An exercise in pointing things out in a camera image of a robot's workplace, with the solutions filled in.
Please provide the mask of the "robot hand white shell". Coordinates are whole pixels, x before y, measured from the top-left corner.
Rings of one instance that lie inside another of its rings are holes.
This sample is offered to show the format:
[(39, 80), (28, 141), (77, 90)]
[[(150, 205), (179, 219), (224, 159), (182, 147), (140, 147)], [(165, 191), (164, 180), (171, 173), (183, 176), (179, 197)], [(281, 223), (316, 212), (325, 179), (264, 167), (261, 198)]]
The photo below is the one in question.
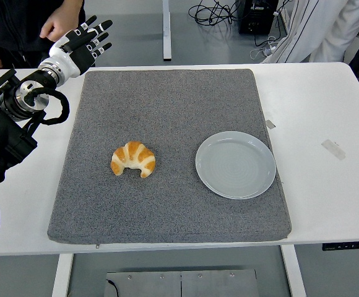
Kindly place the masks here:
[(108, 38), (108, 29), (113, 22), (108, 19), (93, 26), (95, 15), (74, 30), (67, 32), (50, 49), (47, 62), (56, 66), (61, 78), (65, 82), (69, 78), (76, 78), (85, 73), (95, 64), (95, 61), (112, 44), (103, 43)]

